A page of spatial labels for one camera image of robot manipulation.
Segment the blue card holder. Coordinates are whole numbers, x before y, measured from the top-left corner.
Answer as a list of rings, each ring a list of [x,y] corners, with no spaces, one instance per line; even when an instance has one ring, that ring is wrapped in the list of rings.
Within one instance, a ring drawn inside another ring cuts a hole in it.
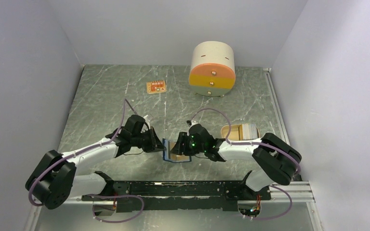
[[[171,162],[171,163],[180,163],[180,162],[175,161],[176,154],[172,153],[172,147],[175,145],[175,142],[171,141],[171,140],[168,140],[168,139],[165,139],[165,138],[162,140],[162,142],[165,146],[165,150],[162,153],[163,160],[167,161],[167,162]]]

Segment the stack of credit cards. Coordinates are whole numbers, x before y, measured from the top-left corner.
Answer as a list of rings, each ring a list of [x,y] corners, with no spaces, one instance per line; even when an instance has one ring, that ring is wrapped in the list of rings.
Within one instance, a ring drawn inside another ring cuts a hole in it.
[[[241,124],[238,131],[240,140],[254,140],[259,138],[257,126],[254,123]]]

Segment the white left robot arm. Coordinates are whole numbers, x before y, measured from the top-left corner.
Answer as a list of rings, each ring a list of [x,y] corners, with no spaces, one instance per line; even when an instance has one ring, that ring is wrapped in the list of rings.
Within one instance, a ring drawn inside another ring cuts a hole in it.
[[[116,195],[114,181],[102,171],[88,175],[83,171],[124,155],[132,147],[143,153],[164,151],[164,145],[147,117],[131,115],[124,126],[84,148],[65,153],[48,151],[26,181],[30,202],[55,209],[70,197],[97,195],[102,200],[110,199]]]

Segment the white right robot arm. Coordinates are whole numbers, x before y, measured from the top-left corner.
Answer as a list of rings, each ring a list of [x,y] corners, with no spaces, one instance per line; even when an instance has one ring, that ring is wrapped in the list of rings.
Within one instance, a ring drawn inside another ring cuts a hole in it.
[[[229,141],[214,138],[201,124],[193,124],[187,132],[180,132],[172,154],[194,156],[204,154],[214,162],[229,160],[255,161],[260,170],[245,176],[241,194],[253,199],[259,191],[272,183],[289,185],[300,171],[302,156],[273,133],[248,141]]]

